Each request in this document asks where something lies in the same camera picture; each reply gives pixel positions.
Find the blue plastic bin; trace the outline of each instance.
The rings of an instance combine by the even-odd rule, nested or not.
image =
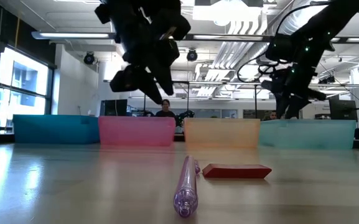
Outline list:
[[[92,144],[100,141],[98,118],[79,115],[14,115],[16,143]]]
[[[356,121],[291,119],[261,122],[259,145],[280,149],[352,149]]]

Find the plastic tube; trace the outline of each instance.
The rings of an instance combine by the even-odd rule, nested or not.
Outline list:
[[[185,158],[175,191],[174,208],[182,218],[189,217],[197,209],[196,169],[200,168],[196,162],[192,156]]]

